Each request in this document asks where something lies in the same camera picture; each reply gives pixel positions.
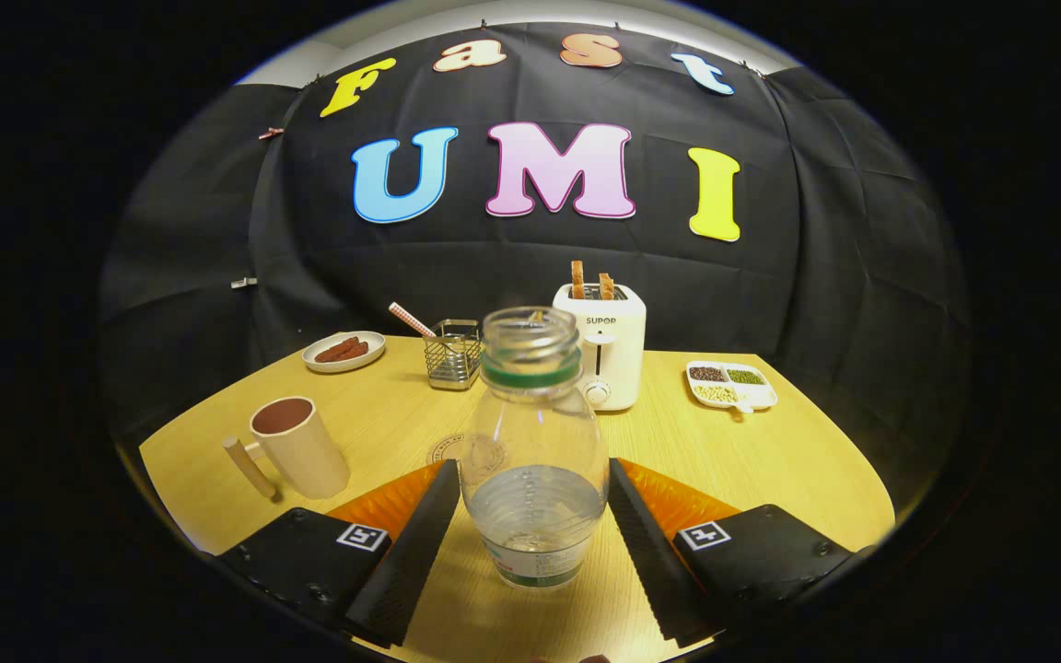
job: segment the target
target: toaster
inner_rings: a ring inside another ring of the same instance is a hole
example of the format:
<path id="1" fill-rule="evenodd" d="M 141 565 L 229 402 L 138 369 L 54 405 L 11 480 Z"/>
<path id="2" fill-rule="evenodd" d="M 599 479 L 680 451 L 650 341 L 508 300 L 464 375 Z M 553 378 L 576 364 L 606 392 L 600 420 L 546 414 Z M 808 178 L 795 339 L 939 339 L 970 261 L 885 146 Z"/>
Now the toaster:
<path id="1" fill-rule="evenodd" d="M 613 298 L 601 298 L 601 284 L 586 282 L 584 298 L 572 298 L 568 282 L 552 307 L 576 316 L 580 332 L 580 394 L 593 409 L 625 409 L 637 402 L 641 359 L 645 353 L 645 302 L 625 285 L 613 285 Z"/>

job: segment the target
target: mug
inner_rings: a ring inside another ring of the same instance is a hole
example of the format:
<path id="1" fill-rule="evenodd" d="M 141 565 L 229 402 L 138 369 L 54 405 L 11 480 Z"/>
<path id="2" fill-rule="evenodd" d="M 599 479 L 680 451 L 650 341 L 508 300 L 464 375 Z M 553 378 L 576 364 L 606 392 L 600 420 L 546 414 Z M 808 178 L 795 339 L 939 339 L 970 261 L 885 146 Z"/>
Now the mug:
<path id="1" fill-rule="evenodd" d="M 306 396 L 285 396 L 264 404 L 248 419 L 248 429 L 256 442 L 244 446 L 228 440 L 224 448 L 265 496 L 273 495 L 275 488 L 253 463 L 257 452 L 268 457 L 285 482 L 307 499 L 331 499 L 346 487 L 350 470 L 330 440 L 317 406 Z"/>

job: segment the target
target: pink letter m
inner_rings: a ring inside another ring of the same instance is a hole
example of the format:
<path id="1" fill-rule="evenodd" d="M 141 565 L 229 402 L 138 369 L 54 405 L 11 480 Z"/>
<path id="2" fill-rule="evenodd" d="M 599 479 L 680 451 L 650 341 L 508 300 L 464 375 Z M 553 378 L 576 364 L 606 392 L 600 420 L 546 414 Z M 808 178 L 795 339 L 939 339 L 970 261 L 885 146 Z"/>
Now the pink letter m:
<path id="1" fill-rule="evenodd" d="M 498 140 L 498 194 L 485 203 L 493 215 L 522 215 L 534 210 L 523 189 L 523 173 L 538 190 L 543 205 L 557 213 L 572 186 L 584 176 L 576 212 L 602 219 L 628 219 L 637 206 L 625 189 L 625 143 L 632 134 L 623 126 L 590 124 L 580 129 L 568 152 L 560 155 L 534 122 L 507 122 L 489 129 Z"/>

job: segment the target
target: white plate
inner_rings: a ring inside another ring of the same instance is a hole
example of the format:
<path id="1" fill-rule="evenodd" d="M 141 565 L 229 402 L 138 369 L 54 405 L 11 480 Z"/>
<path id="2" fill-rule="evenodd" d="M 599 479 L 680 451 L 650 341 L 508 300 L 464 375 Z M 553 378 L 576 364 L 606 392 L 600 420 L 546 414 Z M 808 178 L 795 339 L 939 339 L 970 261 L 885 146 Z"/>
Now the white plate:
<path id="1" fill-rule="evenodd" d="M 313 357 L 316 357 L 319 353 L 328 351 L 328 349 L 333 348 L 333 346 L 343 343 L 343 341 L 351 336 L 359 336 L 359 341 L 366 341 L 366 353 L 343 361 L 313 361 Z M 382 355 L 383 346 L 386 344 L 387 339 L 382 334 L 376 334 L 375 331 L 343 331 L 340 334 L 321 338 L 311 345 L 311 347 L 306 348 L 306 352 L 302 352 L 302 361 L 316 373 L 342 373 L 343 370 L 359 368 L 359 366 L 365 366 L 376 361 L 376 359 Z"/>
<path id="2" fill-rule="evenodd" d="M 726 378 L 726 382 L 714 382 L 714 381 L 696 381 L 694 378 L 690 377 L 691 368 L 718 368 L 723 372 L 723 377 Z M 746 385 L 746 383 L 735 382 L 731 380 L 731 374 L 728 374 L 728 370 L 746 370 L 746 372 L 759 374 L 759 378 L 764 382 L 763 385 Z M 771 387 L 771 383 L 767 381 L 765 374 L 761 373 L 761 370 L 754 366 L 748 366 L 746 364 L 725 364 L 720 361 L 692 361 L 686 364 L 686 383 L 690 385 L 690 390 L 692 395 L 695 395 L 695 399 L 698 399 L 699 403 L 705 404 L 708 407 L 734 407 L 740 409 L 740 404 L 745 407 L 750 407 L 752 409 L 766 409 L 778 401 L 776 398 L 776 390 Z M 719 386 L 719 387 L 732 387 L 736 391 L 737 398 L 740 398 L 738 403 L 727 402 L 727 401 L 715 401 L 698 395 L 695 391 L 695 385 L 707 385 L 707 386 Z"/>

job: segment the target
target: green band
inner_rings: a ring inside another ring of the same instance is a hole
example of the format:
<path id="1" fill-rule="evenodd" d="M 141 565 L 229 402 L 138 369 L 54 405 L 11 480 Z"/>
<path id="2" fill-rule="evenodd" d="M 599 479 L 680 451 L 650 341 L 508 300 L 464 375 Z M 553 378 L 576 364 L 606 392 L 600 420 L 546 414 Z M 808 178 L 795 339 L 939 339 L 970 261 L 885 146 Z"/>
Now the green band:
<path id="1" fill-rule="evenodd" d="M 509 373 L 493 364 L 489 351 L 481 353 L 481 372 L 486 381 L 501 385 L 502 387 L 515 387 L 515 389 L 535 389 L 536 387 L 551 387 L 559 385 L 560 382 L 571 381 L 580 372 L 580 349 L 576 348 L 572 356 L 563 361 L 563 365 L 552 370 L 551 373 Z"/>
<path id="2" fill-rule="evenodd" d="M 501 566 L 495 565 L 493 568 L 498 570 L 499 575 L 503 576 L 506 580 L 509 580 L 509 582 L 514 582 L 515 585 L 519 585 L 520 587 L 553 588 L 556 585 L 564 583 L 568 580 L 574 578 L 574 576 L 576 576 L 576 574 L 580 572 L 580 566 L 581 563 L 577 563 L 576 569 L 572 569 L 571 571 L 566 571 L 563 572 L 563 574 L 557 576 L 550 576 L 549 578 L 530 578 L 530 576 L 519 576 L 517 574 L 512 574 L 512 572 L 502 569 Z"/>

